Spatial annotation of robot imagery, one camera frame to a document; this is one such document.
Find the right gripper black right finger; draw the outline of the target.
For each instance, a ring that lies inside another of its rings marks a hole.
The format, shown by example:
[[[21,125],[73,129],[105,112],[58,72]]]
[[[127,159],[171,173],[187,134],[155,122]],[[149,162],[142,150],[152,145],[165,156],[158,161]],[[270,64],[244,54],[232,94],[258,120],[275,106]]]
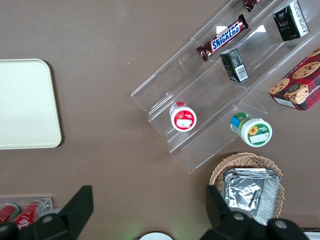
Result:
[[[245,213],[231,211],[214,185],[206,186],[205,207],[211,229],[202,240],[268,240],[268,228]]]

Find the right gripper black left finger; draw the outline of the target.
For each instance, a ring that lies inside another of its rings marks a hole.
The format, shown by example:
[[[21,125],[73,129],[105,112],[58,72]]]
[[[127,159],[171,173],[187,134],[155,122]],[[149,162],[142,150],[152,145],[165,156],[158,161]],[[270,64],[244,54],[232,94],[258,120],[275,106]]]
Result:
[[[93,188],[82,186],[59,211],[17,232],[18,240],[76,240],[94,211]]]

